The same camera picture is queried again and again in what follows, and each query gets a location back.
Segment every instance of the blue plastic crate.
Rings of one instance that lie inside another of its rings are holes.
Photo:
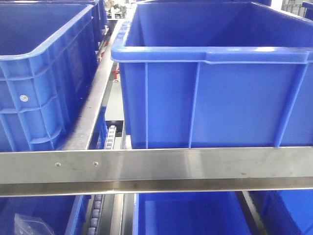
[[[302,5],[307,9],[305,18],[313,20],[313,1],[304,1]]]
[[[102,41],[102,29],[104,28],[106,22],[106,12],[101,7],[101,2],[103,0],[0,0],[0,4],[90,4],[93,5],[91,10],[92,14],[92,27],[94,35],[95,49],[99,49],[99,42]]]
[[[81,235],[90,196],[0,198],[0,235],[14,234],[14,216],[39,217],[55,235]]]
[[[0,4],[0,151],[62,148],[97,67],[91,8]]]
[[[138,3],[112,47],[133,148],[313,145],[312,35],[255,2]]]
[[[250,235],[234,192],[143,193],[133,235]]]
[[[258,211],[269,235],[313,235],[313,190],[267,191]]]

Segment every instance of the stainless steel bar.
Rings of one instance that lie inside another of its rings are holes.
[[[116,77],[117,79],[112,82],[112,88],[105,115],[106,121],[124,120],[123,98],[119,74],[117,74]]]
[[[313,188],[312,165],[313,147],[0,153],[0,195]]]
[[[110,235],[121,235],[124,195],[114,195]]]
[[[236,192],[236,195],[238,198],[238,202],[241,206],[241,210],[242,210],[242,212],[246,218],[246,222],[247,222],[247,225],[250,229],[250,233],[252,235],[262,235],[261,231],[259,230],[259,228],[256,225],[256,221],[253,218],[253,215],[252,215],[251,210],[247,204],[247,201],[246,201],[246,198],[245,198],[243,192],[238,191],[238,192]]]
[[[243,193],[243,196],[246,200],[246,204],[249,207],[249,210],[252,214],[253,220],[256,223],[256,226],[260,232],[260,235],[268,235],[266,228],[263,224],[263,221],[262,221],[259,213],[257,212],[257,210],[256,210],[256,208],[252,202],[252,199],[250,198],[248,191],[243,191],[242,193]]]
[[[99,235],[110,234],[113,204],[114,194],[106,194],[104,196]]]
[[[134,194],[124,194],[121,235],[133,234]]]
[[[119,149],[127,149],[126,148],[126,130],[125,130],[125,124],[123,125],[123,130],[122,130],[122,137],[121,137],[121,145],[119,147]]]
[[[113,66],[112,66],[112,71],[116,70],[116,65],[117,65],[117,63],[114,62]],[[102,99],[102,106],[107,106],[108,105],[109,97],[110,97],[111,90],[112,90],[113,80],[114,80],[114,74],[112,73],[109,76],[107,87],[106,87],[106,90],[104,91],[104,96],[103,96],[103,99]]]
[[[99,110],[102,104],[106,86],[111,74],[113,61],[111,60],[111,46],[117,36],[117,33],[123,21],[118,21],[113,34],[110,38],[109,44],[106,49],[95,77],[92,82],[90,94],[82,108],[78,121],[75,125],[74,132],[68,139],[64,150],[72,149],[88,149],[95,123],[98,119]]]

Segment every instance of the clear plastic bag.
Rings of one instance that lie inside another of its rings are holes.
[[[53,230],[37,217],[14,216],[14,235],[55,235]]]

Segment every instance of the screw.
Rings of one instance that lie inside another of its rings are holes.
[[[27,102],[27,101],[28,101],[28,96],[22,94],[22,95],[20,96],[20,100],[21,100],[22,102]]]

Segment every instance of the metal shelf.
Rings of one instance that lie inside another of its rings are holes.
[[[121,25],[65,150],[0,153],[0,196],[313,188],[312,147],[87,150]]]

